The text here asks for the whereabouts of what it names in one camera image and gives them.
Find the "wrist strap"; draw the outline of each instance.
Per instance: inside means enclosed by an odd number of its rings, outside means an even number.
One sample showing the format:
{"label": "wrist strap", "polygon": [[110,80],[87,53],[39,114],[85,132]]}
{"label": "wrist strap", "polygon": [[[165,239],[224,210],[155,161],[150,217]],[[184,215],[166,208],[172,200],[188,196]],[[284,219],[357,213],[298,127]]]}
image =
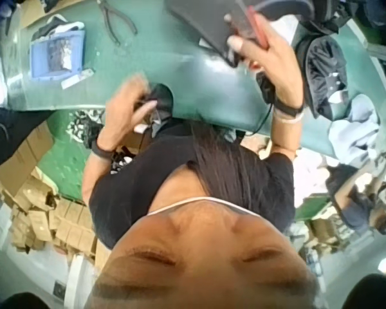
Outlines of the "wrist strap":
{"label": "wrist strap", "polygon": [[92,141],[91,143],[91,152],[97,155],[99,158],[106,159],[109,161],[111,161],[111,157],[113,155],[113,151],[106,151],[99,148],[96,140]]}
{"label": "wrist strap", "polygon": [[277,109],[276,107],[273,110],[273,116],[276,117],[276,119],[283,124],[296,124],[297,122],[301,121],[304,116],[304,111],[297,115],[294,119],[287,119],[284,118],[284,116],[289,116],[285,113],[283,113],[281,110]]}
{"label": "wrist strap", "polygon": [[285,105],[285,103],[280,101],[277,97],[274,106],[275,109],[278,109],[279,111],[285,113],[286,115],[292,116],[293,118],[296,118],[297,115],[301,114],[304,109],[303,104],[300,108],[291,108],[290,106]]}

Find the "hand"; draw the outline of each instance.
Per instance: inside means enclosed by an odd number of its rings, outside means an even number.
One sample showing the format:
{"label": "hand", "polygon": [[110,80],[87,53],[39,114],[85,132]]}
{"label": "hand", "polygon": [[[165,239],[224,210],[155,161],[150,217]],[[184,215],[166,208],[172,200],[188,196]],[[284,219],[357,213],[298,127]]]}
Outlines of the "hand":
{"label": "hand", "polygon": [[134,110],[134,105],[148,91],[148,85],[142,75],[135,75],[123,84],[106,105],[106,125],[97,138],[99,148],[106,151],[115,150],[124,136],[156,107],[157,102],[152,101]]}
{"label": "hand", "polygon": [[293,48],[270,26],[262,15],[256,22],[265,33],[269,48],[262,49],[254,42],[233,35],[227,40],[235,52],[262,66],[276,87],[278,98],[286,105],[300,108],[303,104],[303,80]]}

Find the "white cloth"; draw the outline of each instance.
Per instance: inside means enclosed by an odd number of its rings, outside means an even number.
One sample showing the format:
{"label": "white cloth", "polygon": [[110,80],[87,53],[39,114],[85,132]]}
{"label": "white cloth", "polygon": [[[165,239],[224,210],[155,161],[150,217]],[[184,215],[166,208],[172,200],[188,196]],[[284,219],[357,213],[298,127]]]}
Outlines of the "white cloth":
{"label": "white cloth", "polygon": [[358,158],[365,162],[373,157],[378,131],[378,115],[372,101],[366,95],[358,95],[351,102],[349,116],[331,124],[329,140],[341,163],[350,164]]}

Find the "black wire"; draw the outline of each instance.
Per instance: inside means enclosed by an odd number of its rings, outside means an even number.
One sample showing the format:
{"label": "black wire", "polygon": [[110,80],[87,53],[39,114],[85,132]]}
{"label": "black wire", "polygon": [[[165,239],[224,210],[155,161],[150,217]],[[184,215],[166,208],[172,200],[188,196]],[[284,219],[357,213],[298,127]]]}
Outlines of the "black wire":
{"label": "black wire", "polygon": [[251,135],[247,135],[247,136],[253,136],[254,134],[258,133],[262,129],[262,127],[264,126],[264,124],[266,123],[267,119],[270,116],[272,108],[273,108],[273,104],[270,104],[269,111],[264,117],[264,119],[262,120],[262,122],[260,123],[259,127],[257,127],[256,131],[254,131]]}

